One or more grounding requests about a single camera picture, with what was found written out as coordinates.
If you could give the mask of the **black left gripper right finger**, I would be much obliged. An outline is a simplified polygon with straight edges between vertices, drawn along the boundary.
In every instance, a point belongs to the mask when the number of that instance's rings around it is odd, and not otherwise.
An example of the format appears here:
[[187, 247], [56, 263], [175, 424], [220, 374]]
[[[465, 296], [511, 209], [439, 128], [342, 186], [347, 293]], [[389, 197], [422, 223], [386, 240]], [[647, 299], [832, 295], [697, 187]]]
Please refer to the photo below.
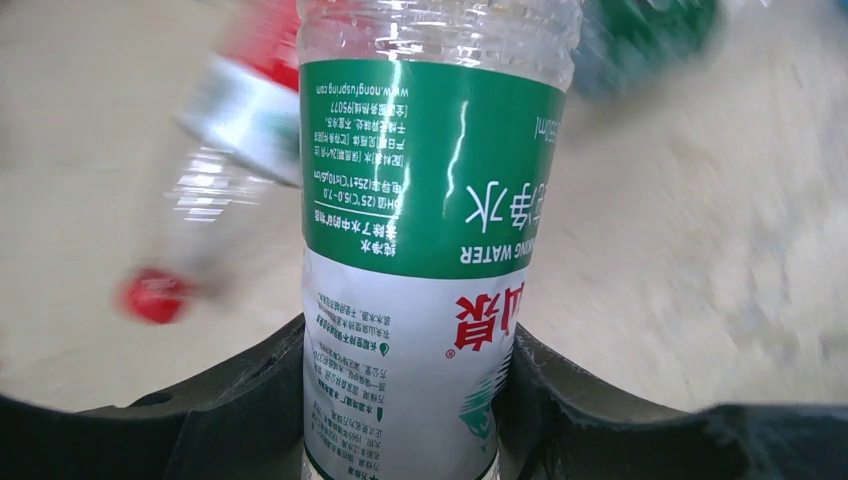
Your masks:
[[516, 331], [495, 402], [504, 479], [843, 479], [847, 410], [722, 404], [681, 412]]

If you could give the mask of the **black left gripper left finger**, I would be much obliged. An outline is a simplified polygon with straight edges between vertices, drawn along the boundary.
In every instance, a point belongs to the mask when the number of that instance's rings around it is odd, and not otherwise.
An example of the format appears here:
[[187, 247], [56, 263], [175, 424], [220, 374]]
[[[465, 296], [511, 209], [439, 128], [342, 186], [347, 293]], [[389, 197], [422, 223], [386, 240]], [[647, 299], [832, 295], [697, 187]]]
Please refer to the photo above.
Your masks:
[[304, 320], [127, 407], [1, 398], [4, 479], [298, 479]]

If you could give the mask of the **red white label bottle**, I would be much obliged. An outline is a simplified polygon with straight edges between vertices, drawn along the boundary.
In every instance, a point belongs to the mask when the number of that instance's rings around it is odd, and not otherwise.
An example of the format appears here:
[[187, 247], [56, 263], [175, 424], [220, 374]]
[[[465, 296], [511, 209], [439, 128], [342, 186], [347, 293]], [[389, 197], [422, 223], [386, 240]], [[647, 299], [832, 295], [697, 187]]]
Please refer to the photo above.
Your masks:
[[299, 25], [292, 1], [248, 1], [210, 53], [154, 159], [118, 292], [129, 314], [171, 324], [223, 295], [258, 254], [275, 187], [299, 186]]

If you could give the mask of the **green white label bottle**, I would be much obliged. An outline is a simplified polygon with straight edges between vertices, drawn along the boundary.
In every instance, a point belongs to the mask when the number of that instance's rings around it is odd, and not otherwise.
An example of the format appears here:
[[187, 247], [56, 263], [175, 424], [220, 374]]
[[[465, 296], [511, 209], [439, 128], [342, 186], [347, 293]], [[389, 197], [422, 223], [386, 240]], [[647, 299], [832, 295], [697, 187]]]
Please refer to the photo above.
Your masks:
[[301, 1], [306, 479], [491, 479], [577, 1]]

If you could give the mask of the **dark green label bottle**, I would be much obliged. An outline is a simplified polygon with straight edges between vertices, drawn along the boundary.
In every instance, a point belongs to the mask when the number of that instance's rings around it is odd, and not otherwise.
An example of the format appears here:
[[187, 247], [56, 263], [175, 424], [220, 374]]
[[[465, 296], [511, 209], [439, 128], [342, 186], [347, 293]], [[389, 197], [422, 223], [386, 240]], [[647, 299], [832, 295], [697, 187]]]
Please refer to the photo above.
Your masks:
[[719, 1], [597, 0], [582, 4], [572, 89], [620, 96], [703, 53], [723, 16]]

